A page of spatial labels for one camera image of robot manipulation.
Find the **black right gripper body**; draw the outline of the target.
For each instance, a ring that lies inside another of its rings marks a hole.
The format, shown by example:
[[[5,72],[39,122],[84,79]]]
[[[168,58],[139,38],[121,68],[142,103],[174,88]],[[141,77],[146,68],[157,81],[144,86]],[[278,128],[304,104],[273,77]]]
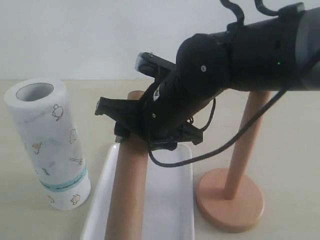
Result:
[[[145,140],[151,150],[173,151],[178,143],[203,142],[203,128],[192,124],[193,116],[217,94],[215,79],[207,73],[179,75],[144,71],[154,83],[144,92]]]

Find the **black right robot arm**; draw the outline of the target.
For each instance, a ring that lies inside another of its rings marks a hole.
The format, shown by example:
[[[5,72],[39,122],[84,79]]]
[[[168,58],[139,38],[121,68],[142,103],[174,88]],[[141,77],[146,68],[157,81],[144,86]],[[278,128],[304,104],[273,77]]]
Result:
[[[149,52],[137,56],[135,69],[154,82],[137,100],[101,97],[95,115],[116,124],[121,139],[135,134],[154,149],[203,141],[192,117],[224,90],[242,92],[317,91],[320,88],[320,10],[295,3],[277,11],[255,2],[267,20],[245,24],[235,3],[222,5],[236,22],[217,33],[197,33],[179,47],[175,62]]]

